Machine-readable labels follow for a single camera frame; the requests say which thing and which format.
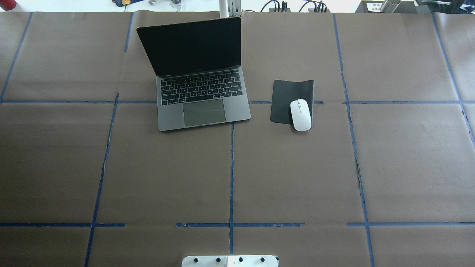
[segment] laptop keyboard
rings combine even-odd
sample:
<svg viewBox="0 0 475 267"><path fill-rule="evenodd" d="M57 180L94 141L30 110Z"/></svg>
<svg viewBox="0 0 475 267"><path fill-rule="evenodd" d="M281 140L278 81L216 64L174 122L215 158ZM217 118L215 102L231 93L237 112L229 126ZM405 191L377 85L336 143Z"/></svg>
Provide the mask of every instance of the laptop keyboard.
<svg viewBox="0 0 475 267"><path fill-rule="evenodd" d="M242 95L237 70L167 78L160 86L162 105Z"/></svg>

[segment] blue tape line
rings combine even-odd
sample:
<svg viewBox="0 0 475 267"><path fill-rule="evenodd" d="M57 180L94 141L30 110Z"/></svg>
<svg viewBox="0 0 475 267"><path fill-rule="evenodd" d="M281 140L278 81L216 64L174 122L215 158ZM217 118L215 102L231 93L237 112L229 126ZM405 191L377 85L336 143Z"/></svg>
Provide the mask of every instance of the blue tape line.
<svg viewBox="0 0 475 267"><path fill-rule="evenodd" d="M6 104L115 104L112 100L5 100ZM157 104L148 100L121 100L119 104Z"/></svg>
<svg viewBox="0 0 475 267"><path fill-rule="evenodd" d="M301 227L304 222L235 223L235 227Z"/></svg>
<svg viewBox="0 0 475 267"><path fill-rule="evenodd" d="M346 101L346 110L348 112L348 122L350 123L350 132L351 132L351 143L353 145L353 154L355 157L356 161L356 167L358 168L358 181L360 183L360 197L361 197L361 206L363 208L363 216L364 216L364 223L365 223L365 229L366 229L366 239L368 242L368 251L370 254L370 263L371 267L374 267L374 256L373 256L373 246L371 244L371 235L370 235L370 227L368 224L368 213L366 212L366 202L364 198L364 190L363 190L363 182L361 179L361 171L360 171L360 161L358 159L358 150L356 148L356 139L355 139L355 134L353 130L353 121L352 121L352 116L351 116L351 110L350 110L350 101L348 98L348 89L346 87L346 81L345 81L345 76L343 75L343 59L342 59L342 50L340 47L340 38L338 36L338 27L336 24L336 15L333 13L333 25L335 27L335 37L336 37L336 45L338 48L338 59L340 61L340 71L342 73L342 82L343 82L343 88L345 89L345 101Z"/></svg>
<svg viewBox="0 0 475 267"><path fill-rule="evenodd" d="M27 31L28 31L29 25L31 23L31 18L32 17L33 17L33 12L30 13L30 17L28 18L27 25L25 26L25 30L23 31L23 35L21 36L20 44L18 44L17 52L15 53L15 57L13 58L13 62L11 63L10 71L8 72L8 75L7 75L7 80L5 81L5 84L3 85L3 90L2 90L1 95L0 95L0 104L2 103L3 96L5 95L5 92L7 91L8 83L10 81L10 77L11 77L11 74L13 72L13 68L15 68L15 64L17 62L18 55L20 54L20 49L21 49L21 46L23 45L23 41L25 40L25 36L27 35Z"/></svg>
<svg viewBox="0 0 475 267"><path fill-rule="evenodd" d="M264 222L264 223L234 223L233 227L301 227L304 222ZM229 227L229 223L177 223L177 228L193 228L193 227Z"/></svg>
<svg viewBox="0 0 475 267"><path fill-rule="evenodd" d="M231 172L229 194L229 254L234 254L234 122L231 123Z"/></svg>
<svg viewBox="0 0 475 267"><path fill-rule="evenodd" d="M349 222L349 227L363 227L366 224L363 222ZM461 221L414 221L414 222L370 222L369 226L460 226L469 225L475 226L475 222L461 222Z"/></svg>
<svg viewBox="0 0 475 267"><path fill-rule="evenodd" d="M177 223L177 228L192 228L192 227L229 227L229 223Z"/></svg>
<svg viewBox="0 0 475 267"><path fill-rule="evenodd" d="M472 127L470 126L470 122L468 121L468 117L467 117L467 112L465 112L464 105L462 104L462 98L460 97L460 92L458 91L457 82L455 82L454 74L452 72L452 68L450 67L450 63L449 63L448 58L447 58L447 54L446 54L446 51L445 51L445 48L444 48L444 44L442 43L442 39L440 38L439 27L437 26L437 20L436 20L436 16L434 15L434 13L432 13L432 21L434 22L434 27L436 28L437 39L439 40L440 49L442 50L442 54L444 55L444 60L446 62L448 72L450 74L450 79L452 80L452 84L454 85L455 93L457 95L457 99L460 103L460 108L462 109L462 114L463 114L464 119L465 119L465 124L467 125L468 134L470 135L470 139L472 140L472 145L475 148L475 137L474 137L474 134L472 132Z"/></svg>
<svg viewBox="0 0 475 267"><path fill-rule="evenodd" d="M114 104L115 101L81 100L5 100L6 104Z"/></svg>
<svg viewBox="0 0 475 267"><path fill-rule="evenodd" d="M350 101L350 104L382 104L382 105L458 105L458 101Z"/></svg>
<svg viewBox="0 0 475 267"><path fill-rule="evenodd" d="M119 101L119 93L115 96L115 103L114 103L114 110L112 111L112 119L111 119L111 125L109 127L109 135L107 137L107 145L105 146L105 153L104 153L104 162L102 163L102 171L101 171L101 179L99 180L99 188L97 190L97 197L95 200L95 207L94 207L94 215L92 218L92 225L91 225L91 233L89 234L89 242L87 244L87 252L86 252L86 261L84 262L84 266L87 267L89 265L89 256L91 255L91 247L92 247L92 241L94 238L94 229L96 226L96 219L97 219L97 210L99 209L99 201L101 199L101 190L102 190L102 184L104 182L104 173L105 173L105 164L107 162L107 157L109 155L109 147L111 144L111 135L112 135L112 127L114 125L114 120L115 120L115 113L117 111L117 102Z"/></svg>
<svg viewBox="0 0 475 267"><path fill-rule="evenodd" d="M0 223L0 227L91 227L91 223ZM125 223L98 223L96 227L125 227Z"/></svg>
<svg viewBox="0 0 475 267"><path fill-rule="evenodd" d="M127 31L127 40L125 41L125 49L123 50L124 53L127 53L127 49L129 48L130 31L132 30L132 18L133 12L130 12L129 30Z"/></svg>
<svg viewBox="0 0 475 267"><path fill-rule="evenodd" d="M249 101L249 104L271 104L270 101Z"/></svg>

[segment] trackpad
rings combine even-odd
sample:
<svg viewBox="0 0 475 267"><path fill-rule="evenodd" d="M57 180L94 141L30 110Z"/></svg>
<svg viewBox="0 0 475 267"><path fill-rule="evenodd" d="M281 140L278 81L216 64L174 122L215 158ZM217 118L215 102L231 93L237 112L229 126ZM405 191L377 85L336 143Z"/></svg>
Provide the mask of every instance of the trackpad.
<svg viewBox="0 0 475 267"><path fill-rule="evenodd" d="M226 120L222 99L183 104L185 126L212 124Z"/></svg>

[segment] red object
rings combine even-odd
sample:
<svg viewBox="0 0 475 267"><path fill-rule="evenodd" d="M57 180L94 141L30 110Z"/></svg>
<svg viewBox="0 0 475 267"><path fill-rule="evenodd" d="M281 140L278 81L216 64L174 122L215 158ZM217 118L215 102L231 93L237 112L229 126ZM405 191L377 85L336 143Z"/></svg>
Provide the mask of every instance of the red object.
<svg viewBox="0 0 475 267"><path fill-rule="evenodd" d="M0 0L0 8L3 8L5 11L12 10L15 6L17 6L15 0Z"/></svg>

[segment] laptop key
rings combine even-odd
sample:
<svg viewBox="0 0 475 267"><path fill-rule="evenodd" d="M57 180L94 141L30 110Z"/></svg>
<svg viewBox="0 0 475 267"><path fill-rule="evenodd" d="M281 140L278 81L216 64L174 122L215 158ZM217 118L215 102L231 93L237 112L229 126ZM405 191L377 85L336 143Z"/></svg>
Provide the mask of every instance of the laptop key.
<svg viewBox="0 0 475 267"><path fill-rule="evenodd" d="M186 99L186 102L208 100L208 99L213 99L213 95L201 95L201 96L195 96L195 97L188 97Z"/></svg>

